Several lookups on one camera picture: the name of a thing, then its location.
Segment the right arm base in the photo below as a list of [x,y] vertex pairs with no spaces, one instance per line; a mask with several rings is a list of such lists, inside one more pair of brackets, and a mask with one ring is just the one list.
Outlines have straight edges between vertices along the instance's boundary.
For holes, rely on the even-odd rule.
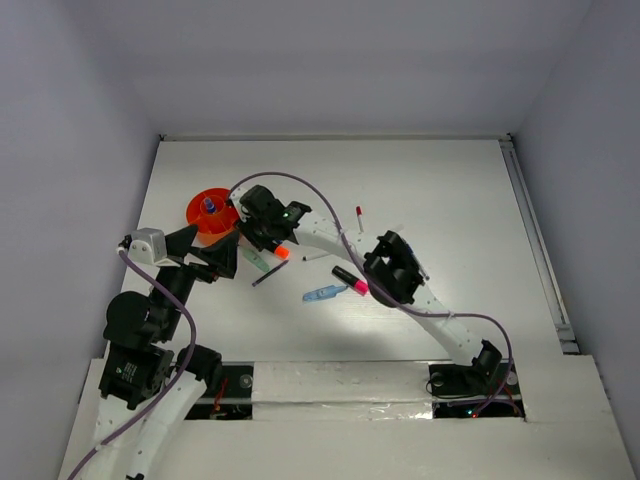
[[472,418],[474,410],[493,395],[506,380],[496,398],[479,414],[479,418],[524,418],[525,407],[522,400],[516,367],[507,371],[506,361],[499,365],[490,383],[466,374],[466,368],[448,363],[429,366],[429,376],[425,384],[426,392],[432,399],[433,417],[436,419]]

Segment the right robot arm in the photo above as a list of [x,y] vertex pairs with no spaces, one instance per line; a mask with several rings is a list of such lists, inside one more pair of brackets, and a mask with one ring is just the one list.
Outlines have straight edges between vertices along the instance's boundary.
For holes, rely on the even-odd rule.
[[473,334],[436,298],[419,261],[398,233],[352,233],[305,204],[283,204],[261,185],[235,188],[228,203],[240,216],[237,226],[255,247],[271,248],[278,241],[288,241],[360,268],[379,303],[390,308],[401,305],[448,353],[453,363],[436,374],[434,386],[471,393],[482,392],[496,381],[501,352]]

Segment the pink highlighter black body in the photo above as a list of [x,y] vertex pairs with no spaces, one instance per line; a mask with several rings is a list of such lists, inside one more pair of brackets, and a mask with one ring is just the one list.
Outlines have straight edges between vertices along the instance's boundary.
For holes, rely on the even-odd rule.
[[334,266],[331,273],[360,295],[369,292],[368,284],[340,266]]

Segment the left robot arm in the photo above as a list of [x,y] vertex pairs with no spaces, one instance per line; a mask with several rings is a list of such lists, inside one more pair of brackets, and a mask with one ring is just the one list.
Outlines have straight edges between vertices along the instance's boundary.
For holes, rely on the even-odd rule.
[[121,292],[107,307],[96,445],[82,479],[154,478],[195,402],[221,385],[221,355],[197,345],[186,303],[196,282],[234,278],[239,235],[197,247],[197,233],[143,228],[117,247],[150,290]]

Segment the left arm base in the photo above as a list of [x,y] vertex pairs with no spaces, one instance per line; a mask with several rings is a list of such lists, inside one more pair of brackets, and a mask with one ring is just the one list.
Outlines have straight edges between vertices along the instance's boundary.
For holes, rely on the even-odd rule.
[[254,365],[225,363],[218,385],[196,401],[186,420],[251,420]]

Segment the red capped white marker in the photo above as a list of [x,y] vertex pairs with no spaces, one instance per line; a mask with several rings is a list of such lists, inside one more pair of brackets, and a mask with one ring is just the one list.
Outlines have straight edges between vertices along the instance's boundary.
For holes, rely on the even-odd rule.
[[364,229],[364,222],[363,222],[363,212],[362,212],[362,208],[361,206],[356,206],[355,208],[356,211],[356,216],[357,216],[357,221],[358,221],[358,226],[359,226],[359,231],[361,233],[364,233],[365,229]]

